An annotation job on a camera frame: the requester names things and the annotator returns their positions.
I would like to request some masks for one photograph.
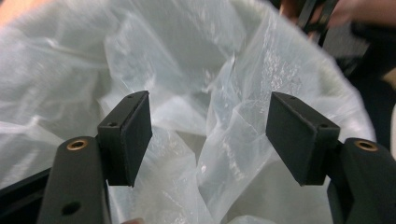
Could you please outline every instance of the small hole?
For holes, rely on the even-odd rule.
[[[74,142],[69,143],[69,145],[67,145],[67,149],[75,151],[75,150],[80,150],[82,148],[84,148],[85,146],[88,145],[88,141],[85,139],[78,139]]]
[[[81,204],[79,202],[72,202],[64,206],[62,209],[62,215],[63,216],[71,216],[75,214],[79,208],[81,207]]]
[[[374,148],[372,145],[368,144],[368,143],[364,143],[364,142],[360,142],[359,146],[361,147],[367,147],[367,148]]]
[[[84,145],[84,142],[78,141],[72,144],[72,147],[82,147]]]
[[[107,125],[110,127],[114,127],[117,126],[117,122],[109,122]]]
[[[355,145],[363,150],[366,151],[378,151],[378,147],[376,147],[376,145],[374,145],[373,143],[367,142],[367,141],[356,141]]]

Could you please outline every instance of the crumpled plastic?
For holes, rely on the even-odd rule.
[[[96,134],[126,94],[150,92],[153,137],[112,220],[332,223],[326,186],[301,188],[265,136],[271,91],[374,139],[332,59],[253,0],[63,0],[0,30],[0,188]]]

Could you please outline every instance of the black plastic part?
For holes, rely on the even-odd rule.
[[[133,186],[152,136],[149,92],[126,96],[98,126],[98,142],[107,161],[109,185]]]
[[[50,169],[0,190],[0,223],[36,223]]]
[[[396,161],[390,153],[374,142],[349,138],[340,159],[354,199],[346,223],[396,223]]]
[[[322,185],[326,149],[335,148],[340,128],[296,97],[274,92],[268,139],[300,185]]]
[[[69,150],[74,142],[82,148]],[[37,223],[110,223],[95,138],[81,136],[58,147]]]

